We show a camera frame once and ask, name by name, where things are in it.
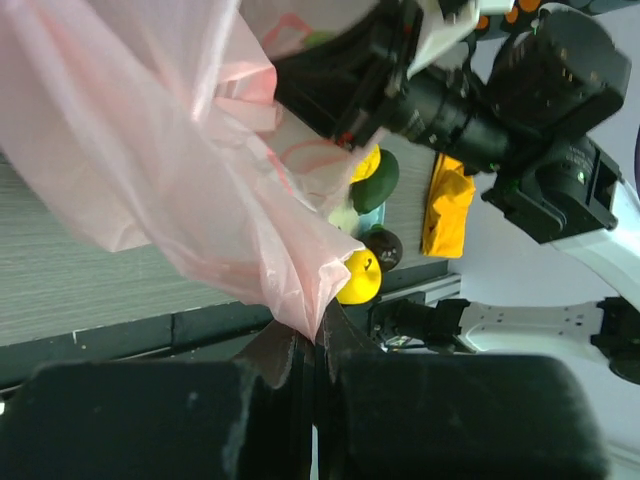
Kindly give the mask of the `fake yellow pear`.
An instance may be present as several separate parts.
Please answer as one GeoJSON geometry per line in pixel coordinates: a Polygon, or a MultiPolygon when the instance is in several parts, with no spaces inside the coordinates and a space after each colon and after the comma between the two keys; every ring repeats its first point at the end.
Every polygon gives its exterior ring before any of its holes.
{"type": "Polygon", "coordinates": [[[354,184],[360,181],[364,181],[371,177],[376,170],[379,168],[381,162],[381,149],[378,144],[376,144],[372,150],[361,160],[361,162],[356,166],[350,183],[354,184]]]}

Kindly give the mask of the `fake mangosteen green leaves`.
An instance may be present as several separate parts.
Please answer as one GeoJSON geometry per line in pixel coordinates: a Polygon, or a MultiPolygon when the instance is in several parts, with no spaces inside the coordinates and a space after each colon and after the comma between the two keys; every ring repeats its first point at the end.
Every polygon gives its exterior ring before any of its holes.
{"type": "Polygon", "coordinates": [[[397,235],[382,228],[372,228],[365,232],[360,241],[374,254],[383,272],[398,266],[403,258],[404,247],[397,235]]]}

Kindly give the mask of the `pink plastic bag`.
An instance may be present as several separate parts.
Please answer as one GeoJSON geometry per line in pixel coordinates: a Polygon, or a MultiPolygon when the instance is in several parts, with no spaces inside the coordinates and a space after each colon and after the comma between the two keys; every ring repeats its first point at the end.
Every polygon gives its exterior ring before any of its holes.
{"type": "Polygon", "coordinates": [[[362,150],[275,102],[274,59],[365,1],[5,1],[1,148],[50,211],[116,252],[313,338],[360,248],[328,215],[362,150]]]}

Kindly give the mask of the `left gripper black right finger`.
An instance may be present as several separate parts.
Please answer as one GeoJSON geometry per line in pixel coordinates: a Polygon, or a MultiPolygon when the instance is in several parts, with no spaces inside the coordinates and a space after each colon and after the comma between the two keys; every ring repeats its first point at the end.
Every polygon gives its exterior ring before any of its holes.
{"type": "Polygon", "coordinates": [[[605,479],[610,461],[574,375],[539,355],[458,351],[465,300],[383,315],[429,346],[386,353],[343,308],[316,337],[323,479],[605,479]]]}

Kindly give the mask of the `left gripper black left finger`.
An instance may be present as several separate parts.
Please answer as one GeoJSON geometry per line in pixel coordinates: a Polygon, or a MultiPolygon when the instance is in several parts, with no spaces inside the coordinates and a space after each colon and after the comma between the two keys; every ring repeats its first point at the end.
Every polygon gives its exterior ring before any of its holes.
{"type": "Polygon", "coordinates": [[[1,419],[5,479],[296,479],[299,335],[268,325],[226,361],[41,368],[1,419]]]}

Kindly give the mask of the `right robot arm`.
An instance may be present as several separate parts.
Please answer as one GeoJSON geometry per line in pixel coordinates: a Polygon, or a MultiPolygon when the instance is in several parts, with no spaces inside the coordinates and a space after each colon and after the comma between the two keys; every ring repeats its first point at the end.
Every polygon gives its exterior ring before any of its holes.
{"type": "Polygon", "coordinates": [[[559,308],[448,299],[387,302],[370,337],[391,350],[571,355],[639,380],[639,198],[590,137],[623,105],[630,60],[592,17],[547,10],[514,28],[482,81],[443,52],[476,43],[476,1],[381,1],[346,30],[274,61],[276,100],[347,151],[380,129],[491,173],[483,199],[540,244],[597,273],[616,296],[559,308]]]}

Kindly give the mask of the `fake green avocado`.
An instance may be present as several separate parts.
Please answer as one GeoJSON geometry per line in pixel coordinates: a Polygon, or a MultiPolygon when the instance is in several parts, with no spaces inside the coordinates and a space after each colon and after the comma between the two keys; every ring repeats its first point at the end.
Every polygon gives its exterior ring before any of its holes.
{"type": "Polygon", "coordinates": [[[335,36],[336,33],[331,31],[312,31],[304,37],[303,45],[306,48],[314,48],[332,40],[335,36]]]}
{"type": "Polygon", "coordinates": [[[398,180],[398,160],[390,151],[382,149],[375,172],[351,187],[350,197],[355,211],[364,215],[381,206],[396,188],[398,180]]]}

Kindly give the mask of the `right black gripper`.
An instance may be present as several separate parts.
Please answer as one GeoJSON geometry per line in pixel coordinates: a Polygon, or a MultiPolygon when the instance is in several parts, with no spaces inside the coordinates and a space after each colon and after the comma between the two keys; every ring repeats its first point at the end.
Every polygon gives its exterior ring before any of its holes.
{"type": "Polygon", "coordinates": [[[408,93],[423,21],[415,1],[380,1],[344,33],[274,61],[275,99],[320,137],[353,150],[408,93]]]}

